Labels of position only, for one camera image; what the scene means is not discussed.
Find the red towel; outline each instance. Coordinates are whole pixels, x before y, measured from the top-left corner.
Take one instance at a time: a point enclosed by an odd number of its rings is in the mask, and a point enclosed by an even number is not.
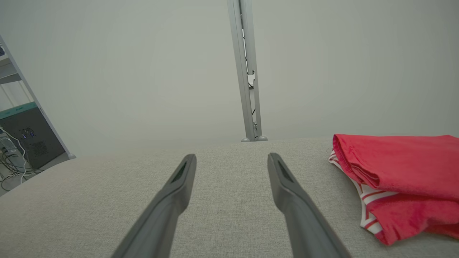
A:
[[[335,135],[329,161],[354,183],[361,226],[384,244],[422,231],[459,238],[459,139]]]

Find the white wall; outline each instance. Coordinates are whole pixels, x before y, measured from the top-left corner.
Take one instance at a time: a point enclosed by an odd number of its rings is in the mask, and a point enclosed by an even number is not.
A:
[[[459,1],[254,1],[270,140],[459,136]]]
[[[5,0],[0,24],[76,156],[245,137],[226,1]]]
[[[0,84],[0,111],[34,101],[22,81]]]

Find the electronic device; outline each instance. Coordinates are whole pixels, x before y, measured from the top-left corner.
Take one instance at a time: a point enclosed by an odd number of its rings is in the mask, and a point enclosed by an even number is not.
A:
[[[1,111],[0,126],[21,142],[26,151],[25,158],[32,168],[40,168],[65,152],[35,102]],[[16,146],[22,160],[22,149],[16,140],[10,139],[3,145],[11,143]]]

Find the upholstered surface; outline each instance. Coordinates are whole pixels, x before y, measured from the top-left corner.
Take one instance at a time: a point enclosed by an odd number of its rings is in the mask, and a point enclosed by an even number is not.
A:
[[[330,139],[139,150],[58,164],[0,197],[0,257],[109,257],[178,166],[195,153],[171,257],[288,257],[266,161],[277,152],[354,257],[451,257],[459,241],[423,233],[391,247],[360,228],[352,183],[328,163]]]

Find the red cloth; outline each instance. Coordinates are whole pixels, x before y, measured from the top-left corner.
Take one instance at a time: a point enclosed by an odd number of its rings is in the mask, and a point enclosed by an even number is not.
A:
[[[381,242],[422,231],[459,238],[458,138],[335,135],[333,149],[330,162],[358,188],[361,226]]]

